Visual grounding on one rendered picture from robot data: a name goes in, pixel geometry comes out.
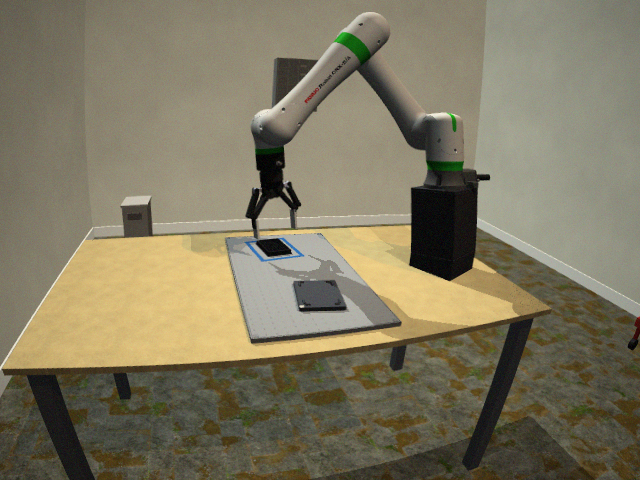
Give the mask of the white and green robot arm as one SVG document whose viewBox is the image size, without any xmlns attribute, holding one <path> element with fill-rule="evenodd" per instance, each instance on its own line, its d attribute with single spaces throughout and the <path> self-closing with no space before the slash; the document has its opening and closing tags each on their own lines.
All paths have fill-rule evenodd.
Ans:
<svg viewBox="0 0 640 480">
<path fill-rule="evenodd" d="M 390 36 L 389 23 L 382 15 L 363 13 L 340 33 L 277 105 L 253 117 L 251 132 L 258 171 L 277 172 L 285 168 L 284 145 L 294 138 L 318 105 L 359 68 L 357 71 L 387 107 L 406 142 L 414 149 L 425 150 L 426 146 L 424 188 L 462 190 L 478 188 L 479 181 L 490 180 L 489 174 L 463 169 L 462 118 L 451 113 L 427 114 L 380 53 Z"/>
</svg>

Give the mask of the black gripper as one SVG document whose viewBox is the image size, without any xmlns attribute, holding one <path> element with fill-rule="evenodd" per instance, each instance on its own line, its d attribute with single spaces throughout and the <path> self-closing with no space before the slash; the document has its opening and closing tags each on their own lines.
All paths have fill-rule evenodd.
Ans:
<svg viewBox="0 0 640 480">
<path fill-rule="evenodd" d="M 289 181 L 285 181 L 283 183 L 283 170 L 281 169 L 277 172 L 260 172 L 260 182 L 260 188 L 252 188 L 251 200 L 245 215 L 247 218 L 252 220 L 254 238 L 260 239 L 259 223 L 257 218 L 269 198 L 273 199 L 280 197 L 291 208 L 291 228 L 297 229 L 296 210 L 298 210 L 298 207 L 301 206 L 301 203 L 292 188 L 292 183 Z M 293 202 L 283 192 L 284 187 L 287 188 L 286 190 Z M 261 195 L 260 200 L 257 203 L 260 192 L 262 192 L 263 194 Z"/>
</svg>

